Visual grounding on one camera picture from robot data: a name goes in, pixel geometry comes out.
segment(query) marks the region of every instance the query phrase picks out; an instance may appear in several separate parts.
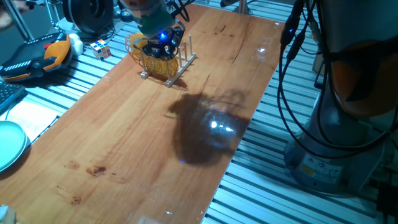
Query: black cable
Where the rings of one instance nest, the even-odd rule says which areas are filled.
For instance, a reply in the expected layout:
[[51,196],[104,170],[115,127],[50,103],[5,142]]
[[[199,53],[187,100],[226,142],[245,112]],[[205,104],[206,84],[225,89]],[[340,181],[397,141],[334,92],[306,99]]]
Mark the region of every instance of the black cable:
[[322,110],[323,97],[325,96],[325,92],[326,92],[326,88],[327,88],[327,86],[326,86],[326,83],[328,81],[327,77],[328,77],[328,75],[330,75],[330,74],[328,74],[328,71],[329,71],[328,66],[329,66],[328,63],[325,64],[325,74],[323,76],[322,89],[321,89],[321,93],[319,95],[319,104],[318,104],[318,108],[317,108],[317,126],[318,126],[319,133],[321,134],[322,138],[329,144],[332,144],[332,142],[328,139],[325,132],[323,131],[322,124],[321,124],[321,110]]
[[321,74],[321,72],[322,72],[322,68],[323,68],[324,65],[325,65],[325,60],[322,60],[321,66],[320,66],[320,68],[319,68],[319,70],[318,70],[317,76],[315,77],[315,81],[314,81],[314,83],[313,83],[313,86],[314,86],[315,88],[319,89],[319,90],[322,90],[322,85],[320,85],[320,84],[318,83],[318,79],[319,79],[319,76],[320,76],[320,74]]
[[396,106],[396,110],[395,110],[395,112],[394,112],[394,118],[392,119],[392,124],[391,124],[390,129],[392,129],[392,127],[393,127],[394,124],[396,123],[397,117],[398,117],[398,105]]
[[[312,5],[312,8],[311,8],[311,11],[313,10],[313,8],[315,7],[315,1],[313,2],[313,5]],[[304,26],[304,29],[301,31],[301,34],[303,33],[303,32],[305,32],[305,29],[307,28],[307,26],[308,26],[308,23],[306,23],[306,25]],[[287,65],[285,66],[285,71],[286,71],[286,69],[287,69],[287,67],[289,66],[289,63],[290,63],[290,61],[291,60],[293,60],[294,59],[294,57],[295,57],[295,55],[294,54],[292,54],[293,56],[292,57],[289,57],[289,55],[290,55],[290,53],[291,52],[298,52],[298,50],[297,49],[294,49],[293,47],[295,47],[295,43],[293,44],[293,46],[292,46],[292,48],[290,49],[290,51],[289,51],[289,53],[288,53],[288,61],[287,61]],[[286,45],[283,45],[282,44],[282,46],[281,46],[281,50],[283,51],[284,49],[286,48]],[[283,54],[281,54],[281,58],[280,58],[280,63],[282,63],[282,58],[283,58]],[[328,73],[331,73],[331,67],[330,66],[328,66],[329,68],[327,69],[327,71],[328,71]],[[319,143],[319,144],[321,144],[322,146],[325,146],[325,147],[329,147],[329,148],[333,148],[333,149],[339,149],[339,150],[343,150],[343,151],[353,151],[353,150],[358,150],[358,149],[366,149],[366,150],[368,150],[368,149],[371,149],[372,147],[374,147],[374,146],[376,146],[377,144],[379,144],[381,141],[383,141],[383,140],[385,140],[385,138],[386,137],[388,137],[388,135],[389,135],[389,133],[390,132],[384,132],[384,133],[382,133],[378,138],[376,138],[375,140],[373,140],[373,141],[371,141],[371,142],[369,142],[369,143],[367,143],[367,144],[363,144],[363,145],[361,145],[361,146],[338,146],[338,145],[334,145],[334,144],[329,144],[329,143],[327,143],[327,142],[323,142],[323,141],[321,141],[321,140],[319,140],[319,139],[317,139],[316,137],[314,137],[314,136],[312,136],[301,124],[300,124],[300,122],[296,119],[296,117],[294,116],[294,114],[293,114],[293,112],[291,111],[291,109],[290,109],[290,107],[289,107],[289,104],[287,103],[287,100],[286,100],[286,98],[285,98],[285,95],[284,95],[284,91],[283,91],[283,84],[282,84],[282,82],[283,82],[283,78],[284,78],[284,72],[282,71],[282,65],[280,65],[280,70],[279,70],[279,72],[280,72],[280,78],[279,78],[279,81],[280,81],[280,85],[279,85],[279,89],[278,89],[278,99],[280,100],[280,98],[282,97],[282,100],[284,101],[284,104],[285,104],[285,106],[286,106],[286,109],[287,109],[287,111],[289,112],[289,115],[291,115],[291,117],[292,117],[292,119],[294,120],[294,122],[297,124],[297,126],[308,136],[308,137],[310,137],[311,139],[313,139],[315,142],[317,142],[317,143]],[[394,128],[393,128],[393,130],[394,129],[398,129],[398,123],[394,126]],[[356,151],[356,152],[354,152],[354,153],[352,153],[352,154],[349,154],[349,155],[345,155],[345,156],[343,156],[343,157],[349,157],[349,156],[353,156],[353,155],[356,155],[356,154],[359,154],[359,153],[361,153],[362,151]]]
[[173,18],[175,18],[175,16],[177,16],[179,14],[182,17],[182,19],[185,20],[185,22],[189,22],[190,21],[187,9],[185,8],[185,5],[188,2],[186,2],[184,4],[181,0],[178,0],[178,3],[180,3],[180,6],[178,6],[178,4],[175,1],[171,1],[170,3],[175,8],[174,12],[171,13]]
[[253,3],[253,2],[260,2],[260,1],[259,0],[252,0],[252,1],[247,2],[246,5],[248,5],[250,3]]
[[278,86],[278,90],[277,90],[277,105],[278,105],[278,110],[280,113],[280,117],[282,118],[282,122],[284,123],[287,132],[290,134],[290,136],[294,139],[294,141],[300,146],[302,147],[305,151],[307,151],[309,154],[320,157],[320,158],[324,158],[324,159],[343,159],[343,158],[347,158],[347,157],[351,157],[351,156],[355,156],[359,153],[361,153],[362,151],[357,151],[348,155],[344,155],[344,156],[324,156],[321,154],[318,154],[316,152],[312,152],[311,150],[309,150],[306,146],[304,146],[304,144],[297,139],[297,137],[295,136],[295,134],[293,133],[293,131],[290,129],[289,125],[287,124],[287,121],[285,119],[285,116],[283,114],[282,111],[282,106],[280,104],[280,97],[283,95],[283,79],[284,79],[284,75],[286,74],[286,70],[287,67],[289,66],[290,62],[287,62],[285,65],[285,68],[282,71],[282,64],[283,64],[283,52],[284,52],[285,46],[282,47],[281,51],[280,51],[280,55],[279,55],[279,86]]
[[308,51],[306,51],[303,47],[301,47],[300,46],[300,48],[305,52],[305,53],[307,53],[307,54],[309,54],[309,55],[320,55],[320,54],[322,54],[322,52],[308,52]]

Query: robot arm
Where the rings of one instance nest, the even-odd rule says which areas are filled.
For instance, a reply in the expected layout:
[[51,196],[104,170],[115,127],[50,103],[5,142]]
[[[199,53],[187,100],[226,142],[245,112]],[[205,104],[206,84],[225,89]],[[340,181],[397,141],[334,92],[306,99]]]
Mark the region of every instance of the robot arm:
[[175,9],[169,12],[164,0],[121,0],[123,6],[131,10],[139,30],[148,41],[142,49],[135,48],[150,57],[162,60],[173,59],[178,53],[185,32],[184,25],[175,17],[180,14],[186,22],[189,22],[185,6],[193,1],[189,0],[184,4],[179,0],[180,5],[171,1]]

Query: metal grating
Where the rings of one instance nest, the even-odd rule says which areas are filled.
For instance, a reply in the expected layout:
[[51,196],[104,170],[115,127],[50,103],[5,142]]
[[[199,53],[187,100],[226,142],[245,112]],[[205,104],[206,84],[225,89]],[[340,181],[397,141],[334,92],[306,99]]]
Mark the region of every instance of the metal grating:
[[[220,8],[220,2],[214,0],[197,0],[196,3]],[[232,11],[237,6],[228,6],[224,10]],[[260,1],[250,3],[249,8],[254,16],[278,22],[287,19],[292,7]],[[134,23],[127,24],[109,42],[113,56],[106,61],[98,61],[90,49],[86,50],[83,55],[73,58],[66,70],[46,76],[44,81],[51,85],[26,88],[28,95],[24,100],[58,111],[61,116],[126,55],[124,38],[131,32],[138,32]],[[303,48],[311,52],[317,50],[311,38],[305,40]],[[301,123],[310,117],[319,94],[313,87],[313,60],[313,55],[301,51],[290,64],[285,78],[287,100]],[[380,223],[382,217],[376,212],[375,204],[377,189],[366,187],[358,196],[324,195],[301,188],[285,171],[284,146],[290,136],[277,110],[277,72],[202,223]],[[285,116],[292,129],[297,131],[290,116],[287,113]]]

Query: yellow basket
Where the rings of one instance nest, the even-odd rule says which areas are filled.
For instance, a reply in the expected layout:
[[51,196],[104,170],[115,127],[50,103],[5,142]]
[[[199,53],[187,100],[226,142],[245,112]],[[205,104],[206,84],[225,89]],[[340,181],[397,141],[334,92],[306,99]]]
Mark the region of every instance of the yellow basket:
[[[142,68],[142,62],[141,62],[141,51],[139,49],[136,49],[134,47],[134,43],[137,40],[143,39],[144,35],[142,33],[134,33],[134,34],[129,34],[126,37],[126,50],[129,52],[129,55],[134,59],[134,61],[140,65]],[[139,41],[136,46],[139,47],[140,49],[143,48],[148,44],[147,40],[141,40]],[[144,64],[145,68],[148,72],[155,73],[158,75],[162,75],[167,77],[167,70],[166,70],[166,62],[159,59],[159,58],[154,58],[147,56],[145,54],[142,54],[144,58]],[[169,72],[170,72],[170,78],[173,78],[176,76],[177,71],[178,71],[178,61],[177,58],[173,58],[172,60],[169,60],[168,62],[169,65]]]

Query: wooden tabletop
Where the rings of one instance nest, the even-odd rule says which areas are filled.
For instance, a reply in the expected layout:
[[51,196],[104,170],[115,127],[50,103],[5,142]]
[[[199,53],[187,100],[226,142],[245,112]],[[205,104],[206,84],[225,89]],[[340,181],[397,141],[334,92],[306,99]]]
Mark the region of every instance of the wooden tabletop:
[[200,223],[278,64],[283,24],[187,7],[197,59],[167,88],[127,55],[6,172],[20,224]]

